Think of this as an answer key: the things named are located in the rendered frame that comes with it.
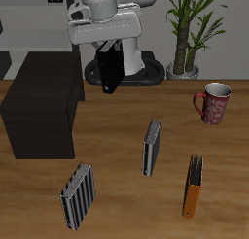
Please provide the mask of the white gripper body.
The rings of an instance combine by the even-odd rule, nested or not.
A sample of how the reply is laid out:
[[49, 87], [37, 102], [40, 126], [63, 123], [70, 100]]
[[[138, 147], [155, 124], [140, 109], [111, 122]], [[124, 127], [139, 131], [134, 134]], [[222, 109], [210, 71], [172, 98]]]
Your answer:
[[68, 35], [74, 45], [89, 44], [138, 37], [141, 35], [141, 26], [135, 12], [124, 12], [115, 14], [103, 23], [94, 23], [90, 20], [70, 21]]

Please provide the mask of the grey and black book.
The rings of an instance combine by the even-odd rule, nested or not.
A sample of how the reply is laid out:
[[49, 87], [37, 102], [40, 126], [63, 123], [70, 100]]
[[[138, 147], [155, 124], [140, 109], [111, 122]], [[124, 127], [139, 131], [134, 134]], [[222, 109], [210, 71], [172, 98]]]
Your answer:
[[161, 121], [151, 119], [143, 140], [142, 174], [152, 176], [160, 148]]

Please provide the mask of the grey striped book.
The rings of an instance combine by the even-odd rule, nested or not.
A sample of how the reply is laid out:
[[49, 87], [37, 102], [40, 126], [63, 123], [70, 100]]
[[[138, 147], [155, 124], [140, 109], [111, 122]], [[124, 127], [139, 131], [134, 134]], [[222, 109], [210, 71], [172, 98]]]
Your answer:
[[66, 226], [77, 230], [95, 197], [92, 166], [80, 163], [59, 197]]

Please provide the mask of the orange and black book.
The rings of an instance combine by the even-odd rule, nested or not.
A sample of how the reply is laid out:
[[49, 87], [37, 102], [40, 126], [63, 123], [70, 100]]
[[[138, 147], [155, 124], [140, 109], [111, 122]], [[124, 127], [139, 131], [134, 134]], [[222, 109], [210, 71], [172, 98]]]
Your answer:
[[195, 215], [202, 183], [203, 155], [192, 154], [185, 185], [182, 216], [192, 219]]

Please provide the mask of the green pot plant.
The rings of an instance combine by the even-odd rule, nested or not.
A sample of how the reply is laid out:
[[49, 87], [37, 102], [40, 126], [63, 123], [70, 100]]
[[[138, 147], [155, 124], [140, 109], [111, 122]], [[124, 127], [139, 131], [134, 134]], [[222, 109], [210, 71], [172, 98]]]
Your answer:
[[171, 21], [174, 28], [172, 33], [176, 36], [176, 51], [174, 61], [166, 67], [166, 77], [169, 80], [196, 80], [199, 69], [194, 65], [196, 52], [200, 49], [208, 49], [205, 43], [212, 37], [224, 34], [225, 30], [219, 30], [223, 18], [217, 19], [210, 27], [207, 27], [213, 14], [200, 17], [199, 14], [215, 0], [170, 0], [173, 9], [167, 12], [176, 18]]

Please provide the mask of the dark wooden cabinet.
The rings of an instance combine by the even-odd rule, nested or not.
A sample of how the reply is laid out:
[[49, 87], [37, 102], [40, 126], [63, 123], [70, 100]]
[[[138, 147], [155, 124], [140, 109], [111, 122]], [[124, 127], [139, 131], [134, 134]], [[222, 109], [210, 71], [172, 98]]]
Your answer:
[[29, 53], [0, 104], [15, 158], [73, 159], [74, 118], [84, 99], [77, 52]]

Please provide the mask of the red patterned mug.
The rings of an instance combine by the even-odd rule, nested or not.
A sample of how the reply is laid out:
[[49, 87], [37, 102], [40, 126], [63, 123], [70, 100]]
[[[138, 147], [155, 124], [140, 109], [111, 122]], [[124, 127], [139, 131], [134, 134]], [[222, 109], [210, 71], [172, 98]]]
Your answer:
[[[221, 83], [209, 83], [204, 92], [194, 95], [193, 103], [206, 124], [217, 125], [222, 121], [223, 114], [231, 96], [231, 88]], [[196, 100], [202, 97], [203, 105], [200, 109]]]

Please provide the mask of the flat black base plate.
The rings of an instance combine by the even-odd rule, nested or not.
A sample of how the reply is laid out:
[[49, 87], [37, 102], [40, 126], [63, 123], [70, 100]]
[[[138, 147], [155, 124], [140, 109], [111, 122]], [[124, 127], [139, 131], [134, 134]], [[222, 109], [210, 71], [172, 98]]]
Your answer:
[[[164, 80], [164, 68], [155, 60], [154, 54], [151, 51], [142, 51], [141, 54], [145, 68], [135, 75], [125, 76], [120, 86], [154, 86]], [[97, 57], [86, 66], [85, 79], [91, 85], [102, 86]]]

